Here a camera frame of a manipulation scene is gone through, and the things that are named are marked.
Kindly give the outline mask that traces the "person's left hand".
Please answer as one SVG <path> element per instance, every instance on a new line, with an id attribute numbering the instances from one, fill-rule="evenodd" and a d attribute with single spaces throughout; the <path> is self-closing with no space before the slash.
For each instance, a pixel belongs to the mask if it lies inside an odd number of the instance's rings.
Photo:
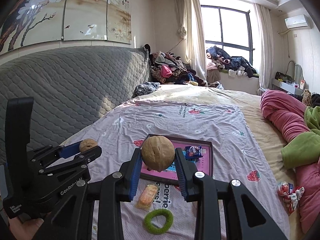
<path id="1" fill-rule="evenodd" d="M 43 222 L 42 218 L 37 218 L 22 223 L 18 217 L 15 217 L 9 219 L 9 229 L 17 240 L 31 240 Z"/>

